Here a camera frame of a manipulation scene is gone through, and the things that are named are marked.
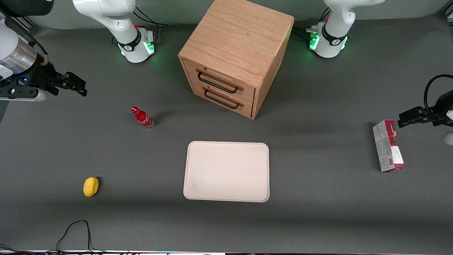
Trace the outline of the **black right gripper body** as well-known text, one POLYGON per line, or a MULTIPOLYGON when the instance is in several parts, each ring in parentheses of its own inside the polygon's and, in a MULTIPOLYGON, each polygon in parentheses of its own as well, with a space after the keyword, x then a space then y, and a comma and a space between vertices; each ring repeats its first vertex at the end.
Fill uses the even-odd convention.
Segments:
POLYGON ((47 97, 57 96, 59 89, 53 78, 59 75, 51 66, 34 65, 26 71, 1 80, 1 97, 47 97))

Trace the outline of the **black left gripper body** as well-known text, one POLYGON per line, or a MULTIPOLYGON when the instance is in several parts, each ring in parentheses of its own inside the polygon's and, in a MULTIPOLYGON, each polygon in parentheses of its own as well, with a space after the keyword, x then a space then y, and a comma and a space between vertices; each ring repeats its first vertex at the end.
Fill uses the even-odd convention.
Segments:
POLYGON ((453 91, 441 95, 435 106, 433 106, 433 116, 435 120, 433 121, 433 126, 445 125, 453 127, 452 120, 452 109, 453 109, 453 91))

